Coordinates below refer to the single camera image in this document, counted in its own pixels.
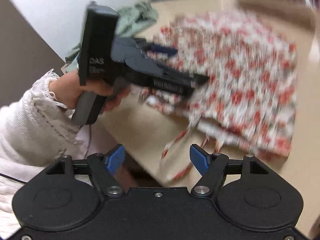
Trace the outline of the white knit sleeve forearm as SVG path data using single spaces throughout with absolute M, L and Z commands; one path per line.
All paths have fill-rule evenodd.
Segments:
M 17 102 L 1 107 L 1 238 L 19 228 L 12 198 L 57 158 L 86 156 L 85 142 L 73 124 L 74 113 L 58 102 L 49 84 L 60 78 L 52 70 L 38 79 Z

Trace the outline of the person's left hand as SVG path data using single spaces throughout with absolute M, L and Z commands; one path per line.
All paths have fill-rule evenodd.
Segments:
M 113 88 L 101 79 L 87 79 L 84 86 L 80 85 L 78 72 L 69 72 L 49 84 L 49 91 L 54 93 L 58 102 L 68 109 L 75 109 L 83 92 L 93 92 L 100 96 L 111 96 Z

